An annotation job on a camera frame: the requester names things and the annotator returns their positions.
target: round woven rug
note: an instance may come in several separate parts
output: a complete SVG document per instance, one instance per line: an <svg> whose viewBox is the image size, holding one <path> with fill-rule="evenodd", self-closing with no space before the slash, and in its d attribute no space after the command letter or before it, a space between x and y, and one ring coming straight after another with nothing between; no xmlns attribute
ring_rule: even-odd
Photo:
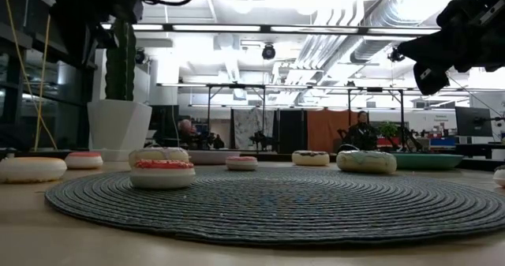
<svg viewBox="0 0 505 266"><path fill-rule="evenodd" d="M236 245L414 242L505 227L505 197L413 176L335 170L201 167L187 189L132 188L129 174L98 174L46 192L60 212L173 238Z"/></svg>

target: person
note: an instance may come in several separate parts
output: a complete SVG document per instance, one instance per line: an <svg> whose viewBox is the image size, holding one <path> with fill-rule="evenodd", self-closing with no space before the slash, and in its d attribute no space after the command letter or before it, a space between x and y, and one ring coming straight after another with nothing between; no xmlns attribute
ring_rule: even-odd
<svg viewBox="0 0 505 266"><path fill-rule="evenodd" d="M343 139L344 144L352 144L364 151L377 149L377 132L368 123L368 114L365 111L357 113L357 124L349 128L349 132Z"/></svg>
<svg viewBox="0 0 505 266"><path fill-rule="evenodd" d="M179 141L181 145L187 145L188 149L195 149L196 145L193 141L196 129L188 119L181 120L178 123Z"/></svg>
<svg viewBox="0 0 505 266"><path fill-rule="evenodd" d="M221 140L221 136L219 134L217 134L215 136L215 139L214 139L214 148L215 149L224 148L224 142L223 142L223 140Z"/></svg>

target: teal dish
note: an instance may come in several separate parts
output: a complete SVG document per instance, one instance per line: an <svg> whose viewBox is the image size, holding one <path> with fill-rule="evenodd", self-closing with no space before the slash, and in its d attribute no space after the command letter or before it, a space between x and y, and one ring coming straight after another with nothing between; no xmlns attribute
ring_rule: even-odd
<svg viewBox="0 0 505 266"><path fill-rule="evenodd" d="M451 170L462 160L463 155L391 153L396 158L399 170Z"/></svg>

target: yellow cable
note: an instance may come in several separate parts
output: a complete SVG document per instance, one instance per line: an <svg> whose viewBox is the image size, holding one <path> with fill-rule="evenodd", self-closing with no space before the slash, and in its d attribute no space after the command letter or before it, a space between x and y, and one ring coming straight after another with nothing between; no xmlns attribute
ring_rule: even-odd
<svg viewBox="0 0 505 266"><path fill-rule="evenodd" d="M51 26L51 15L47 16L47 25L46 25L46 40L44 42L44 56L42 60L42 74L40 77L40 88L39 88L39 111L37 116L37 135L35 138L35 147L34 150L37 152L39 148L39 139L40 139L40 121L42 120L42 94L44 90L44 79L46 76L46 59L47 59L47 44L49 43L49 28Z"/></svg>
<svg viewBox="0 0 505 266"><path fill-rule="evenodd" d="M27 87L28 87L28 93L30 93L30 96L32 97L33 106L35 107L35 109L37 111L37 114L38 114L39 113L39 108L37 107L37 105L35 103L35 99L33 97L32 88L31 88L31 84L30 84L30 80L28 79L28 75L26 73L26 69L24 68L24 63L23 63L22 57L21 57L21 51L19 49L19 43L17 42L17 34L16 34L16 29L14 28L13 13L12 13L12 10L10 9L10 2L9 2L9 0L6 0L6 5L7 5L7 13L9 14L10 28L13 31L14 43L16 44L17 57L19 58L19 61L20 61L20 64L21 64L21 71L23 73L24 81L26 82ZM56 142L54 142L54 138L51 135L51 132L49 131L49 129L47 128L46 122L44 121L43 118L40 119L40 122L42 123L42 127L46 130L47 134L49 135L50 141L53 144L54 149L57 150L58 148L56 146Z"/></svg>

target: potted plant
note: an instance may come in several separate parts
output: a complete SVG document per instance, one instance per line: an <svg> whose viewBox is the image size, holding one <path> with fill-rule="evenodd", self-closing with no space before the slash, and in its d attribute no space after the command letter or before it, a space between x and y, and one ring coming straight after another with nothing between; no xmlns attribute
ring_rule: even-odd
<svg viewBox="0 0 505 266"><path fill-rule="evenodd" d="M106 52L106 98L88 103L92 149L106 161L126 161L144 146L152 108L134 102L136 42L133 26L116 19L111 29L118 47Z"/></svg>
<svg viewBox="0 0 505 266"><path fill-rule="evenodd" d="M379 132L380 134L385 137L391 145L393 146L393 150L396 151L399 149L399 146L394 143L392 137L396 136L398 133L398 127L394 123L391 122L383 122L379 126Z"/></svg>

